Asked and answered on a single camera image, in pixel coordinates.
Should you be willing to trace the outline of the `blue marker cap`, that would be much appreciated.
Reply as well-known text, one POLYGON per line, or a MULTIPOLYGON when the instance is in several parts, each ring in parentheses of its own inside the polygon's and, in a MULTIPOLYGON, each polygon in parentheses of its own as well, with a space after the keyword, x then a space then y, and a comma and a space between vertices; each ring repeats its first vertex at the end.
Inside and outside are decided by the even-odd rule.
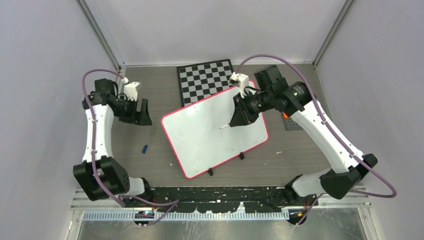
POLYGON ((146 144, 143 148, 142 148, 142 153, 145 154, 147 151, 148 145, 146 144))

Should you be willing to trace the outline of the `pink framed whiteboard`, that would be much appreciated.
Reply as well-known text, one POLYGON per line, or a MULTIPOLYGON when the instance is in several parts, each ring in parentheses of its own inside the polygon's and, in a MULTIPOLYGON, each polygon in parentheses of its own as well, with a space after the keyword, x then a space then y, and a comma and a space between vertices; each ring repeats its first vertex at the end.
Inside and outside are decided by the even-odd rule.
POLYGON ((187 179, 237 158, 269 139, 263 113, 250 125, 224 127, 235 110, 239 88, 226 90, 165 114, 161 126, 187 179))

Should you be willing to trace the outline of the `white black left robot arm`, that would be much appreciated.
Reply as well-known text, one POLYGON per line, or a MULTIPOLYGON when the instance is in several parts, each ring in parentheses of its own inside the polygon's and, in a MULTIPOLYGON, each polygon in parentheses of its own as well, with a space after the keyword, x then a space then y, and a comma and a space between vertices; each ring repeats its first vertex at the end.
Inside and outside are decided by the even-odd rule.
POLYGON ((82 101, 87 119, 86 149, 82 162, 73 167, 73 175, 91 201, 110 196, 134 196, 141 207, 153 202, 153 192, 144 177, 130 177, 113 155, 112 126, 122 123, 150 126, 148 100, 138 98, 140 82, 123 79, 123 92, 110 79, 98 79, 95 89, 82 101))

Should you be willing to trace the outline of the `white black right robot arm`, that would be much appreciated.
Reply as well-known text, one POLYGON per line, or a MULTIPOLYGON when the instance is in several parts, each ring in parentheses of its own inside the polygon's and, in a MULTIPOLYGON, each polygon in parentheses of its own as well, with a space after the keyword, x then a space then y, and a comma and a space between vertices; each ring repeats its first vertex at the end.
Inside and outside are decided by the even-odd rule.
POLYGON ((255 72, 258 88, 249 86, 249 78, 232 73, 229 82, 239 87, 233 97, 234 112, 229 127, 253 124, 260 113, 275 109, 284 113, 302 127, 311 137, 330 164, 330 168, 310 175, 298 175, 285 185, 285 198, 291 205, 299 205, 309 195, 328 194, 342 199, 373 168, 378 160, 372 154, 352 148, 348 152, 321 119, 323 109, 314 105, 313 97, 304 82, 289 85, 276 65, 255 72))

